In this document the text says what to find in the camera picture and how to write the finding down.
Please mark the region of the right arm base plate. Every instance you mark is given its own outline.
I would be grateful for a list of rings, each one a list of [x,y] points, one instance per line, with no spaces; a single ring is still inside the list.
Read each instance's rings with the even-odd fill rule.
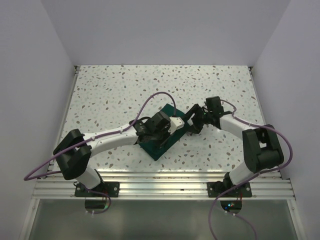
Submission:
[[[221,181],[207,182],[207,194],[209,198],[216,198],[221,193],[227,191],[227,188]],[[228,190],[222,197],[225,198],[251,198],[253,196],[250,183],[245,183],[238,188]]]

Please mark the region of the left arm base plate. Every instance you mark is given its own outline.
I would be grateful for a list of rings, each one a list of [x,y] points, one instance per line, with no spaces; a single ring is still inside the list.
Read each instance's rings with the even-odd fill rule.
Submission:
[[[94,198],[105,197],[108,195],[111,198],[117,198],[119,196],[120,183],[117,181],[109,181],[100,183],[93,189],[86,189],[83,184],[78,183],[75,185],[75,197],[82,198]]]

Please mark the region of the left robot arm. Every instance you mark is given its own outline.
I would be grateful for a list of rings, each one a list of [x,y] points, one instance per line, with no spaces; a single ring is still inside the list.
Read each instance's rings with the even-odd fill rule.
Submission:
[[[77,180],[92,196],[103,193],[104,184],[99,173],[89,166],[91,157],[122,146],[158,141],[162,145],[184,126],[181,118],[169,117],[163,111],[153,117],[134,119],[129,124],[98,133],[71,130],[53,151],[65,180]]]

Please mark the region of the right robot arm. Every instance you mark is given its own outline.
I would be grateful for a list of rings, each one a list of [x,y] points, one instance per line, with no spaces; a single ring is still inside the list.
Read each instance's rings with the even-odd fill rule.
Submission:
[[[188,121],[190,133],[198,134],[203,126],[212,125],[242,140],[243,162],[215,184],[232,197],[241,190],[242,182],[281,165],[284,155],[272,125],[254,125],[236,118],[235,111],[225,111],[222,102],[218,96],[208,97],[204,106],[193,105],[183,119]]]

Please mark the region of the green surgical drape cloth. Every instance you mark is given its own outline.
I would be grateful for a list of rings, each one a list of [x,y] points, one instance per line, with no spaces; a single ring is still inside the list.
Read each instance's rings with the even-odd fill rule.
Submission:
[[[186,114],[166,104],[152,117],[143,117],[135,125],[139,146],[154,160],[163,156],[188,131]]]

